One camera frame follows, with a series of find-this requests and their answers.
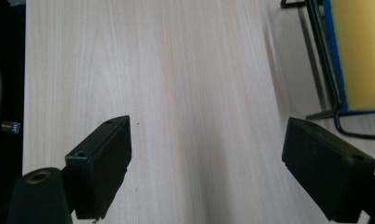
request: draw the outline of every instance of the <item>black metal frame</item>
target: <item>black metal frame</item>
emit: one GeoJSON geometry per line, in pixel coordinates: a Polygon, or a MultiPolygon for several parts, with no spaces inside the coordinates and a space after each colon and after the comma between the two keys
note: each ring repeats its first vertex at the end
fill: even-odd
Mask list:
{"type": "Polygon", "coordinates": [[[343,113],[341,111],[341,106],[343,104],[339,83],[336,78],[336,71],[334,67],[334,63],[332,61],[330,48],[327,43],[327,35],[326,29],[323,24],[323,17],[321,15],[321,11],[319,9],[319,4],[322,3],[321,0],[305,0],[303,2],[295,2],[295,3],[287,3],[287,0],[281,1],[281,8],[293,8],[293,7],[307,7],[307,11],[310,17],[310,22],[312,25],[312,33],[314,36],[315,44],[318,51],[318,56],[320,59],[320,63],[322,66],[322,70],[324,73],[324,80],[329,88],[327,91],[330,100],[332,102],[332,106],[330,109],[312,114],[306,117],[308,120],[315,120],[315,119],[329,119],[333,118],[336,129],[343,135],[356,137],[356,138],[363,138],[363,139],[372,139],[375,140],[375,134],[362,134],[362,133],[350,133],[345,131],[341,127],[340,117],[344,116],[351,116],[351,115],[363,115],[368,113],[375,113],[375,112],[362,112],[362,113],[343,113]]]}

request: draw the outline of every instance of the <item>wood grain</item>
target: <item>wood grain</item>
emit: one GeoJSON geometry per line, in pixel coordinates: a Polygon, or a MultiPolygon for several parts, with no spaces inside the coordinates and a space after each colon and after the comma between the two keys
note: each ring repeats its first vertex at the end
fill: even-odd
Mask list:
{"type": "MultiPolygon", "coordinates": [[[[100,123],[130,115],[132,163],[103,223],[327,223],[281,161],[287,117],[320,108],[310,74],[282,72],[280,20],[296,11],[264,0],[27,4],[25,173],[64,167],[100,123]]],[[[304,58],[303,46],[291,55],[304,58]]],[[[353,142],[375,156],[375,143],[353,142]]]]}

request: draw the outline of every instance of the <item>table surface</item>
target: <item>table surface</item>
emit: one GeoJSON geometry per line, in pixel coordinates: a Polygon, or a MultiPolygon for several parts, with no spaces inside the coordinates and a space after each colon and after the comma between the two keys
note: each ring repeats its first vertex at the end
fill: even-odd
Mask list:
{"type": "Polygon", "coordinates": [[[328,223],[281,161],[287,119],[321,110],[301,18],[279,0],[28,1],[24,172],[130,115],[103,223],[328,223]]]}

